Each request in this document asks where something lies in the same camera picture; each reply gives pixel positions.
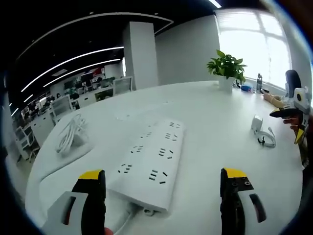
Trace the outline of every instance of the white flower pot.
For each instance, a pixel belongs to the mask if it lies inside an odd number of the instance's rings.
[[[219,76],[219,86],[220,89],[226,93],[231,94],[233,92],[233,83],[235,81],[234,77],[229,77],[226,79],[224,76]]]

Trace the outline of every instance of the white power strip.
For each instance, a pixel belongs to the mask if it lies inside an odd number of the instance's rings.
[[[128,150],[111,175],[107,188],[149,210],[163,212],[170,206],[184,125],[163,120],[147,128]]]

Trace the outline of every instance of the bottle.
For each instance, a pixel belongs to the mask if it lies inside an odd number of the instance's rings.
[[[260,93],[262,88],[262,76],[258,74],[258,78],[256,80],[256,92]]]

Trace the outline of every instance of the window blind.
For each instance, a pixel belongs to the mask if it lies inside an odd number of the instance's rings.
[[[245,76],[285,88],[285,73],[291,69],[287,39],[278,20],[269,13],[251,9],[216,11],[220,49],[243,58]]]

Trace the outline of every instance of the green plant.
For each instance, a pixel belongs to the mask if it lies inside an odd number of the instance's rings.
[[[236,78],[240,84],[243,84],[246,79],[244,77],[246,65],[242,65],[242,59],[236,59],[231,55],[225,55],[220,50],[216,50],[219,58],[211,58],[213,61],[207,63],[207,68],[210,74]]]

